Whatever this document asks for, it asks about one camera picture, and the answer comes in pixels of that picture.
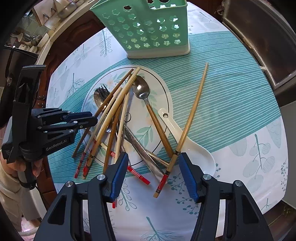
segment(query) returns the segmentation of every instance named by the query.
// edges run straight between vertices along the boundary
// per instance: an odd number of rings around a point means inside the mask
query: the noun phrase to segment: tablecloth
[[[283,198],[288,174],[285,130],[272,89],[257,62],[230,31],[191,3],[187,12],[190,54],[127,59],[116,39],[104,29],[78,47],[52,74],[46,106],[81,111],[84,98],[96,80],[113,68],[136,64],[152,69],[163,78],[172,96],[174,120],[183,128],[204,63],[209,62],[188,136],[212,153],[216,161],[214,177],[229,183],[242,180],[265,213]],[[169,135],[168,139],[174,149],[174,138]],[[80,158],[71,158],[75,146],[48,157],[57,191],[66,181],[74,179]],[[157,155],[169,160],[164,148]],[[119,205],[109,209],[116,238],[190,240],[200,205],[189,197],[178,165],[158,199],[152,197],[157,180],[145,165],[137,171],[151,184],[143,186],[135,177],[126,175]],[[101,165],[95,163],[87,180],[101,172]],[[223,233],[224,215],[222,200],[217,236]],[[87,230],[87,215],[84,219]]]

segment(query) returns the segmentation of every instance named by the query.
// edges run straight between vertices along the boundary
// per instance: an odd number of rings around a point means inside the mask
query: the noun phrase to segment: spoon head
[[[150,88],[143,77],[137,75],[135,82],[132,85],[133,93],[139,99],[147,99],[150,94]]]

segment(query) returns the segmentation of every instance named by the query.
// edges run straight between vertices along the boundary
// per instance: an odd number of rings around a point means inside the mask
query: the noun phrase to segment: chopstick
[[[100,127],[102,121],[105,119],[106,114],[108,113],[109,109],[111,108],[112,104],[113,104],[114,101],[116,100],[116,97],[118,96],[118,94],[120,93],[121,90],[122,90],[122,88],[121,88],[121,87],[118,87],[118,89],[115,91],[114,95],[112,96],[110,102],[108,103],[106,109],[104,110],[104,112],[103,112],[101,118],[99,119],[98,123],[96,124],[95,130],[92,132],[91,137],[89,138],[89,140],[88,140],[88,142],[87,142],[87,144],[86,144],[86,147],[85,147],[85,149],[84,149],[84,151],[83,151],[83,154],[82,154],[82,156],[81,156],[81,158],[80,158],[80,161],[79,161],[79,164],[78,164],[78,166],[77,166],[77,170],[76,170],[76,172],[75,172],[74,178],[77,178],[77,177],[78,177],[78,174],[79,174],[79,172],[80,172],[81,165],[82,165],[82,163],[83,163],[83,161],[84,161],[84,157],[85,157],[85,155],[87,154],[87,151],[88,151],[88,149],[89,149],[89,146],[91,145],[92,140],[93,140],[95,134],[97,133],[97,131],[98,131],[98,129],[99,129],[99,127]]]
[[[106,146],[106,144],[105,144],[104,142],[101,142],[101,146],[102,146],[103,149],[107,150],[107,146]],[[112,157],[115,158],[115,152],[111,151],[110,156],[112,156]],[[137,178],[139,178],[139,179],[140,179],[142,182],[144,182],[145,184],[147,184],[147,185],[150,184],[150,181],[147,180],[146,178],[144,178],[144,177],[143,177],[140,173],[138,173],[134,168],[132,168],[132,167],[130,166],[130,164],[128,165],[128,171],[129,171],[131,174],[133,174],[134,176],[136,176]]]
[[[109,137],[109,141],[108,141],[108,146],[107,146],[107,151],[106,151],[106,156],[105,156],[105,162],[104,162],[104,169],[103,169],[103,173],[105,173],[108,165],[109,165],[109,155],[111,153],[111,147],[113,145],[113,140],[115,137],[115,133],[116,133],[116,127],[117,127],[117,123],[119,120],[119,115],[120,115],[120,111],[121,111],[121,107],[123,105],[123,102],[120,104],[119,108],[117,109],[115,116],[114,116],[114,121],[112,124],[112,129],[111,129],[111,133],[110,133],[110,137]]]
[[[136,75],[139,73],[140,71],[140,67],[138,67],[133,75],[131,76],[131,78],[128,80],[128,82],[126,83],[126,85],[123,87],[122,91],[120,92],[120,94],[118,95],[116,101],[114,102],[113,106],[111,107],[105,121],[103,122],[101,128],[100,128],[100,131],[97,135],[97,138],[96,138],[96,143],[93,145],[93,148],[92,148],[92,151],[91,153],[89,154],[88,158],[87,158],[87,161],[86,161],[86,166],[85,168],[89,169],[92,161],[93,161],[93,158],[94,158],[94,155],[96,154],[96,151],[98,149],[98,146],[100,145],[101,143],[101,140],[103,138],[103,135],[105,134],[105,131],[112,119],[112,117],[114,116],[115,112],[117,111],[119,105],[121,104],[122,100],[124,99],[126,93],[129,91],[131,85],[133,84],[133,82],[135,81],[136,79]]]
[[[108,95],[108,97],[104,100],[103,104],[100,106],[100,108],[97,110],[97,112],[95,113],[94,116],[98,117],[99,114],[102,112],[102,110],[104,109],[104,106],[108,104],[108,102],[111,100],[111,98],[113,97],[114,93],[117,91],[117,89],[122,85],[122,83],[126,80],[127,77],[129,77],[129,75],[131,74],[131,72],[133,72],[134,69],[131,69],[123,78],[122,80],[115,86],[115,88],[111,91],[111,93]],[[76,157],[77,152],[79,147],[81,146],[84,138],[86,137],[88,131],[90,130],[90,127],[86,128],[85,132],[83,133],[80,141],[78,142],[75,151],[72,154],[72,157]]]
[[[187,119],[186,125],[184,127],[183,132],[182,132],[180,141],[179,141],[179,143],[177,145],[176,151],[175,151],[175,153],[174,153],[174,155],[173,155],[173,157],[172,157],[172,159],[171,159],[171,161],[170,161],[170,163],[169,163],[169,165],[168,165],[168,167],[167,167],[167,169],[165,171],[165,174],[163,175],[163,178],[161,179],[161,181],[160,181],[160,183],[159,183],[159,185],[158,185],[158,187],[157,187],[157,189],[156,189],[156,191],[155,191],[155,193],[153,195],[153,197],[155,197],[155,198],[157,198],[159,196],[161,190],[163,189],[163,187],[164,187],[164,185],[166,183],[166,180],[168,179],[168,177],[169,177],[169,175],[170,175],[170,173],[171,173],[171,171],[172,171],[172,169],[173,169],[173,167],[174,167],[174,165],[176,163],[176,160],[177,160],[177,158],[178,158],[178,156],[180,154],[181,148],[182,148],[182,146],[184,144],[185,138],[186,138],[186,136],[188,134],[189,128],[190,128],[191,123],[192,123],[192,120],[194,118],[194,114],[195,114],[198,102],[200,100],[200,96],[201,96],[201,93],[202,93],[202,88],[203,88],[203,85],[204,85],[204,82],[205,82],[205,77],[206,77],[206,74],[207,74],[207,68],[208,68],[208,62],[205,64],[205,70],[204,70],[203,75],[202,75],[202,80],[200,82],[200,86],[199,86],[198,91],[196,93],[195,100],[193,102],[193,106],[191,108],[189,117]]]
[[[129,92],[127,92],[123,102],[122,113],[121,113],[121,118],[119,123],[118,137],[116,142],[116,149],[115,149],[115,161],[117,161],[120,154],[119,152],[120,152],[121,138],[123,133],[123,124],[124,124],[124,118],[126,115],[126,109],[128,107],[128,99],[129,99]]]

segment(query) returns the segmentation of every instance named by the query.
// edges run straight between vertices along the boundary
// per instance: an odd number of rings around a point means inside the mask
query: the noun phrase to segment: metal spoon
[[[165,135],[165,132],[163,131],[159,120],[157,119],[149,101],[148,101],[148,96],[150,94],[150,88],[148,83],[139,75],[137,75],[137,78],[134,82],[134,84],[132,85],[132,89],[133,89],[133,93],[135,94],[135,96],[139,99],[142,99],[145,101],[147,110],[152,118],[152,121],[156,127],[156,130],[159,134],[159,137],[163,143],[163,146],[168,154],[169,157],[172,157],[174,152],[172,147],[170,146],[170,143],[168,142],[168,139]]]

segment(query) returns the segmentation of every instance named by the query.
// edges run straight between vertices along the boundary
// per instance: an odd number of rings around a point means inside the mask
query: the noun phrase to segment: human hand
[[[6,160],[3,158],[2,152],[1,152],[0,159],[1,159],[1,163],[4,171],[15,178],[17,178],[18,171],[23,172],[26,170],[26,163],[24,160],[20,158],[13,163],[6,164]],[[42,165],[42,159],[34,162],[34,165],[32,166],[32,173],[35,177],[39,176],[41,165]]]

